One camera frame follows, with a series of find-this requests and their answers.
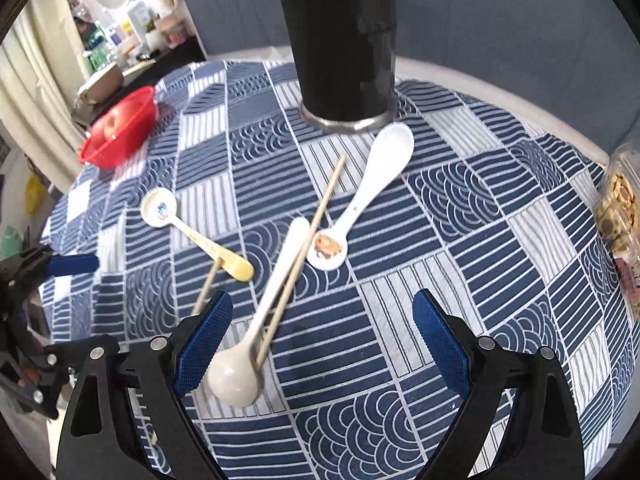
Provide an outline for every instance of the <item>ceramic spoon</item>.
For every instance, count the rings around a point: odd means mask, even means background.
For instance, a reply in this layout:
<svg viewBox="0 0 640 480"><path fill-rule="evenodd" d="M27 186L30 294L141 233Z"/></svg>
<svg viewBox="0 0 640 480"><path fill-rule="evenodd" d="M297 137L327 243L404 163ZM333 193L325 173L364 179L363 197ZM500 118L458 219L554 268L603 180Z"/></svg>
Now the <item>ceramic spoon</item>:
<svg viewBox="0 0 640 480"><path fill-rule="evenodd" d="M280 256L264 288L258 309L249 329L236 346L213 356L205 374L205 380L212 393L235 408L250 406L260 393L260 378L254 368L252 349L254 341L267 317L278 291L285 281L309 231L305 218L296 218L289 227Z"/></svg>
<svg viewBox="0 0 640 480"><path fill-rule="evenodd" d="M173 224L214 260L220 257L222 268L236 280L248 282L254 276L254 266L251 263L189 227L176 216L177 211L175 195L164 187L150 190L140 204L142 219L151 227L161 228Z"/></svg>
<svg viewBox="0 0 640 480"><path fill-rule="evenodd" d="M406 167L414 154L414 134L406 124L393 123L374 140L362 182L337 222L318 232L306 260L316 269L335 270L348 252L347 234L362 212Z"/></svg>

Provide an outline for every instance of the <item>transparent plastic jar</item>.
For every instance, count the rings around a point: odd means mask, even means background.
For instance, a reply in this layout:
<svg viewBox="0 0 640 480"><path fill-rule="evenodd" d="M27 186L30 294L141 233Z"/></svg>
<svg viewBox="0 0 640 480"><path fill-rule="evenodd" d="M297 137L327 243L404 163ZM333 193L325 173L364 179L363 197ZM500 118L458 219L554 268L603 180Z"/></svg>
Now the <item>transparent plastic jar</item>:
<svg viewBox="0 0 640 480"><path fill-rule="evenodd" d="M594 207L596 225L613 254L626 300L640 320L640 145L611 155Z"/></svg>

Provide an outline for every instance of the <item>patchwork pattern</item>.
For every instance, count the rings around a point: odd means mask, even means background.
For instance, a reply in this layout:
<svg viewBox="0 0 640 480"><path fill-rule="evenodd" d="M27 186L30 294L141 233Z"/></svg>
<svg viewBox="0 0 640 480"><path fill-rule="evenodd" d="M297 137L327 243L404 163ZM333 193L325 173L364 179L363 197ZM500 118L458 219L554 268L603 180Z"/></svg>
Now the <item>patchwork pattern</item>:
<svg viewBox="0 0 640 480"><path fill-rule="evenodd" d="M148 141L117 170L84 168L47 222L53 248L100 259L95 274L41 287L55 341L111 334L126 348L190 315L212 261L175 228L142 220L144 195L160 186L185 223L254 266L249 283L220 270L209 292L231 295L221 348L238 343L291 221L312 218L346 153L321 228L340 218L377 134L327 135L302 119L301 98L292 63L192 64L159 82ZM201 384L184 397L187 413L231 479L413 479L461 405L412 319L412 297L428 288L476 335L554 349L591 470L640 348L591 214L603 169L476 97L398 80L396 100L414 154L348 233L345 263L304 265L258 399L236 410ZM151 463L168 474L144 399L133 399ZM491 465L512 399L502 395L472 472Z"/></svg>

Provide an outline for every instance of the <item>beige curtain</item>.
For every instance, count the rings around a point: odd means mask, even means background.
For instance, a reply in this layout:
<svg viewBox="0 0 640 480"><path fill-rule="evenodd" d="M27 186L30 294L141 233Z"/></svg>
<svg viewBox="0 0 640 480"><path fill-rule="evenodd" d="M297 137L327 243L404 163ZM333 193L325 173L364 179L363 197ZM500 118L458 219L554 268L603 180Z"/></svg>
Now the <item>beige curtain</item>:
<svg viewBox="0 0 640 480"><path fill-rule="evenodd" d="M90 76L66 0L30 0L0 46L0 121L63 192L81 167L76 91Z"/></svg>

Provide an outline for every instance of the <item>red plastic basket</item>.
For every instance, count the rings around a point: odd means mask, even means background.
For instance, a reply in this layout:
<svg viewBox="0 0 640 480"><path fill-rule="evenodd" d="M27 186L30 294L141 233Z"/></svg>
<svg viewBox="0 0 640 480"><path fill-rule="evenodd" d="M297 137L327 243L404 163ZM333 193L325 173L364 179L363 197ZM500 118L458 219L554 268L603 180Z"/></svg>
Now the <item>red plastic basket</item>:
<svg viewBox="0 0 640 480"><path fill-rule="evenodd" d="M152 86L142 87L126 96L95 121L90 129L91 136L84 142L78 156L80 163L91 163L103 170L112 170L136 153L158 120L158 106L154 102L155 92ZM105 139L105 126L114 120L117 113L125 110L134 112L110 139Z"/></svg>

